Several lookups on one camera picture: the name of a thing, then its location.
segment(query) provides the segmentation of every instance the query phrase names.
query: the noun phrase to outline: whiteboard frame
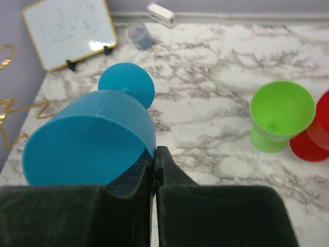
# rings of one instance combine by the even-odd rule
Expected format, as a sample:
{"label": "whiteboard frame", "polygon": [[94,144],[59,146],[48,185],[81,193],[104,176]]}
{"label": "whiteboard frame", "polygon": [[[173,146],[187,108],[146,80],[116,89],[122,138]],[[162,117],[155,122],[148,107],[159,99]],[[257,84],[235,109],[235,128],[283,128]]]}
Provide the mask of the whiteboard frame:
{"label": "whiteboard frame", "polygon": [[[35,48],[35,50],[36,50],[36,53],[37,53],[37,55],[38,55],[38,57],[39,57],[39,60],[40,60],[40,63],[41,63],[42,68],[43,68],[45,71],[50,72],[50,71],[53,71],[53,70],[56,70],[56,69],[59,69],[59,68],[65,67],[65,66],[67,66],[67,64],[66,64],[66,63],[63,63],[63,64],[60,64],[60,65],[55,66],[55,67],[53,67],[53,68],[46,68],[46,67],[45,67],[45,64],[44,64],[44,62],[43,62],[43,60],[42,60],[42,56],[41,56],[41,54],[40,54],[40,51],[39,51],[39,49],[38,49],[38,46],[36,45],[36,41],[34,40],[34,37],[33,37],[33,35],[32,35],[32,32],[31,32],[31,30],[30,30],[30,27],[29,27],[28,22],[27,22],[26,17],[25,17],[25,11],[26,11],[27,9],[32,8],[32,7],[34,7],[35,5],[38,5],[38,4],[40,4],[41,2],[44,2],[44,1],[47,1],[47,0],[38,0],[37,2],[35,2],[35,3],[33,3],[33,4],[29,5],[29,6],[27,6],[27,7],[25,7],[25,8],[23,8],[23,10],[22,10],[22,16],[23,16],[24,23],[25,23],[25,25],[26,25],[26,27],[27,27],[27,31],[28,31],[28,33],[29,33],[29,36],[30,36],[30,38],[31,38],[31,40],[32,40],[32,43],[33,43],[33,45],[34,45],[34,48]],[[114,34],[114,38],[115,38],[115,42],[114,42],[114,44],[111,45],[111,46],[109,46],[109,48],[112,49],[112,48],[114,48],[114,47],[116,47],[116,46],[118,45],[118,35],[117,35],[116,31],[115,31],[115,27],[114,27],[114,24],[113,24],[113,21],[112,21],[112,18],[111,18],[110,12],[109,12],[109,7],[108,7],[108,5],[107,5],[107,2],[106,2],[106,0],[102,0],[102,1],[103,1],[103,4],[104,4],[104,8],[105,8],[105,11],[106,11],[106,15],[107,15],[107,17],[108,17],[108,21],[109,21],[109,23],[110,23],[110,25],[111,25],[111,27],[112,27],[113,34]],[[104,49],[100,49],[100,50],[93,51],[93,52],[91,52],[91,53],[89,53],[89,54],[86,54],[86,55],[84,55],[84,56],[82,56],[82,57],[79,57],[79,58],[73,59],[73,60],[71,60],[71,62],[78,62],[78,61],[81,61],[81,60],[83,60],[83,59],[85,59],[85,58],[89,58],[89,57],[91,57],[91,56],[93,56],[93,55],[96,55],[96,54],[99,54],[99,53],[101,53],[101,52],[103,52],[103,51],[104,51]]]}

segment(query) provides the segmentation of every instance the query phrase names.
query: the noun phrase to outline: green plastic goblet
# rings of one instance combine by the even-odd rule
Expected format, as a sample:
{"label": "green plastic goblet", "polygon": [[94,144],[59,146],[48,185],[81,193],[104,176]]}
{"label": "green plastic goblet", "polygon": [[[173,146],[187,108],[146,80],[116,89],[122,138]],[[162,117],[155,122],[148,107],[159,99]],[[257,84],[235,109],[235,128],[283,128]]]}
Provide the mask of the green plastic goblet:
{"label": "green plastic goblet", "polygon": [[316,104],[301,85],[274,81],[257,90],[250,112],[252,144],[263,152],[278,152],[312,123]]}

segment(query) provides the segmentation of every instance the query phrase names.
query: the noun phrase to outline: gold wire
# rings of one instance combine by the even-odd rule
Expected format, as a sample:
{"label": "gold wire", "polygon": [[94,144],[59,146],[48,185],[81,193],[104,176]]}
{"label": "gold wire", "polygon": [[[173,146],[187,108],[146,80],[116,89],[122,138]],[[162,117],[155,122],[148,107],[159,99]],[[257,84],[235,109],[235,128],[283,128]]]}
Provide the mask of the gold wire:
{"label": "gold wire", "polygon": [[6,131],[4,130],[4,128],[2,127],[2,123],[4,122],[4,120],[6,119],[6,116],[8,115],[8,113],[14,113],[14,112],[23,112],[23,111],[27,111],[33,108],[37,108],[37,107],[41,107],[41,111],[36,115],[37,119],[45,119],[45,118],[50,118],[56,115],[55,114],[50,114],[50,115],[46,115],[46,116],[41,116],[49,107],[49,105],[51,104],[50,100],[44,100],[42,102],[39,103],[35,103],[32,104],[28,107],[23,107],[23,108],[19,108],[19,109],[12,109],[12,107],[14,106],[14,104],[16,103],[16,99],[0,99],[0,105],[2,105],[3,107],[3,112],[0,114],[0,132],[4,138],[5,141],[5,147],[7,150],[10,150],[13,148],[13,146],[15,146],[20,139],[22,138],[29,138],[29,135],[27,133],[21,133],[16,140],[13,142],[13,144],[9,144],[9,140],[8,140],[8,135],[6,133]]}
{"label": "gold wire", "polygon": [[[15,47],[13,45],[6,44],[3,46],[0,46],[0,51],[6,47],[11,48],[11,54],[2,62],[2,64],[0,64],[0,70],[5,68],[6,66],[8,66],[8,64],[15,57]],[[36,115],[37,119],[45,119],[45,118],[53,117],[56,115],[56,114],[50,114],[50,115],[46,115],[46,116],[41,116],[41,114],[43,114],[47,110],[49,105],[51,104],[50,100],[44,100],[42,102],[32,104],[28,107],[23,107],[23,108],[13,110],[12,107],[14,106],[15,103],[16,103],[16,99],[0,99],[0,105],[3,108],[3,112],[0,114],[0,132],[4,138],[5,148],[7,150],[12,149],[13,146],[15,146],[20,141],[20,139],[29,138],[29,135],[27,133],[21,133],[12,144],[9,143],[8,135],[7,135],[4,127],[2,126],[2,123],[5,121],[6,116],[8,116],[9,113],[23,112],[23,111],[30,110],[32,108],[37,108],[37,107],[43,106],[41,111]]]}
{"label": "gold wire", "polygon": [[15,57],[16,51],[15,51],[15,47],[13,45],[10,44],[6,44],[6,45],[2,45],[0,46],[0,51],[3,50],[4,48],[10,48],[11,49],[11,53],[10,55],[0,64],[0,70],[7,67],[8,64],[13,60],[13,58]]}

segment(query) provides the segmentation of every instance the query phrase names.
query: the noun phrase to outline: white marble surface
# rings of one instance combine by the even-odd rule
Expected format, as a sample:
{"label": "white marble surface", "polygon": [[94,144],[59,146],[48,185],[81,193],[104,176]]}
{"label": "white marble surface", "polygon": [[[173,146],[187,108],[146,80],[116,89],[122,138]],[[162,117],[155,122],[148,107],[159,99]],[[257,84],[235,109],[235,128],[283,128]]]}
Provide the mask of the white marble surface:
{"label": "white marble surface", "polygon": [[[120,45],[67,69],[48,73],[36,102],[51,99],[48,113],[96,90],[102,72],[133,62],[154,79],[149,112],[157,144],[168,146],[176,163],[200,184],[265,184],[284,199],[300,246],[329,242],[329,162],[304,162],[285,150],[267,154],[249,140],[249,103],[258,87],[278,79],[296,81],[316,100],[329,89],[329,27],[179,24],[170,30],[147,24],[155,38],[137,50],[117,26]],[[22,131],[31,134],[46,120],[29,113]],[[0,185],[25,185],[20,142],[0,174]],[[157,246],[156,217],[152,246]]]}

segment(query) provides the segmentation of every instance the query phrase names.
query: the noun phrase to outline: purple wall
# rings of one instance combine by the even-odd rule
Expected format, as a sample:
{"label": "purple wall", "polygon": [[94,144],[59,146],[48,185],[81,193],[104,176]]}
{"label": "purple wall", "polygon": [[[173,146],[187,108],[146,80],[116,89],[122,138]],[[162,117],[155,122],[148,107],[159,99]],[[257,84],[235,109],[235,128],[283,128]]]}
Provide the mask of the purple wall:
{"label": "purple wall", "polygon": [[145,12],[157,3],[173,12],[328,13],[328,0],[107,0],[111,12]]}
{"label": "purple wall", "polygon": [[[0,0],[0,46],[12,44],[16,56],[12,62],[0,70],[0,98],[16,98],[16,107],[24,107],[34,102],[46,72],[41,68],[33,44],[22,19],[22,8],[35,0]],[[0,51],[0,63],[7,57],[6,50]],[[10,141],[19,135],[20,128],[28,112],[11,113],[3,123]],[[0,170],[9,151],[0,137]]]}

